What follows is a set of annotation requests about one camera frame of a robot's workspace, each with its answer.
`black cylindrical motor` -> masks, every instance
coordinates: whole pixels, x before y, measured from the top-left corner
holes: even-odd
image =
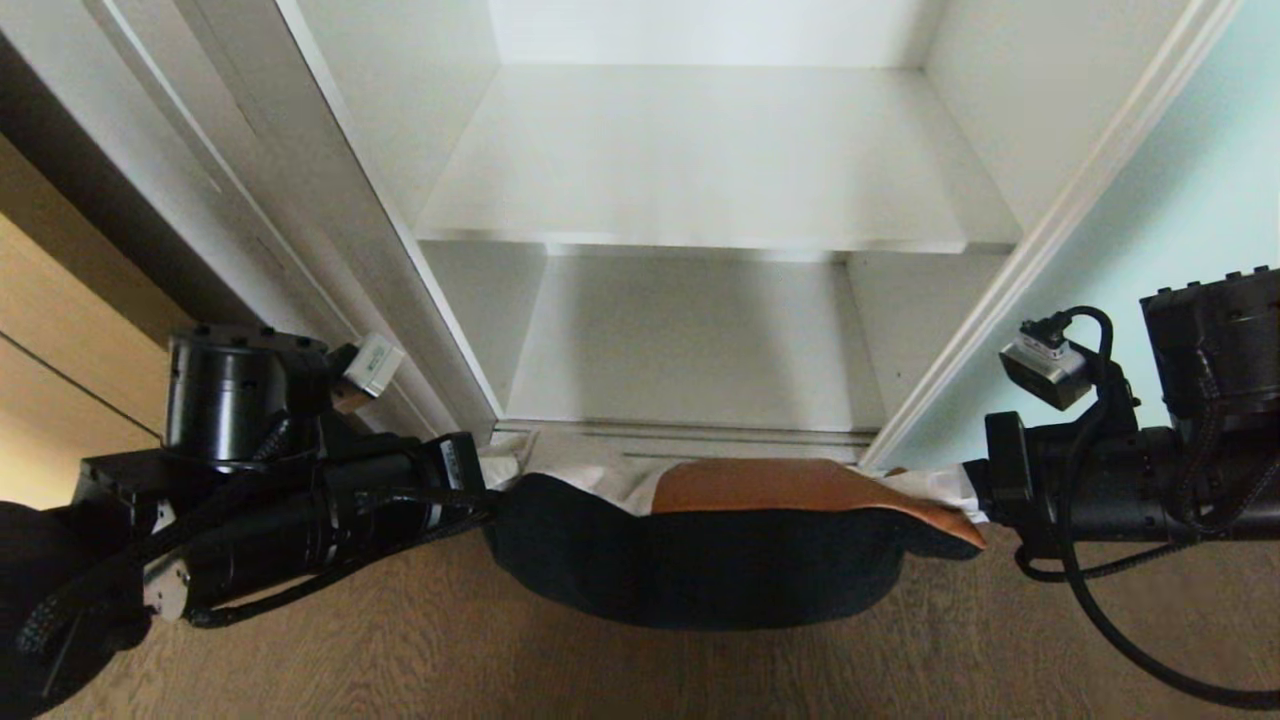
[[[317,396],[328,398],[324,343],[271,328],[200,325],[174,333],[169,348],[170,452],[244,462],[273,433],[278,456],[317,446]]]
[[[1275,421],[1280,270],[1263,265],[1210,284],[1166,287],[1140,302],[1165,405],[1184,439],[1215,406],[1228,432]]]

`shelving unit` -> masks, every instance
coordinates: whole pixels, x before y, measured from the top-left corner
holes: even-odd
[[[897,434],[1230,5],[276,3],[499,420]]]
[[[919,70],[498,70],[420,240],[1007,252],[1020,229]]]

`black cushion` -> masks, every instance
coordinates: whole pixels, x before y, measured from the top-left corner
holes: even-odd
[[[979,552],[895,510],[636,518],[548,475],[507,492],[485,534],[498,565],[538,594],[632,625],[700,630],[847,618],[888,594],[906,551]]]

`brown leather cushion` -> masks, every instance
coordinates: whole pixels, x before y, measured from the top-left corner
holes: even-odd
[[[742,510],[842,512],[881,507],[987,548],[957,510],[908,497],[831,460],[696,460],[663,474],[653,514]]]

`white connector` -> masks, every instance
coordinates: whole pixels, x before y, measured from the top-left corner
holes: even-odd
[[[342,377],[361,392],[378,397],[390,384],[392,377],[404,360],[404,351],[378,333],[365,336],[358,347],[360,352]]]

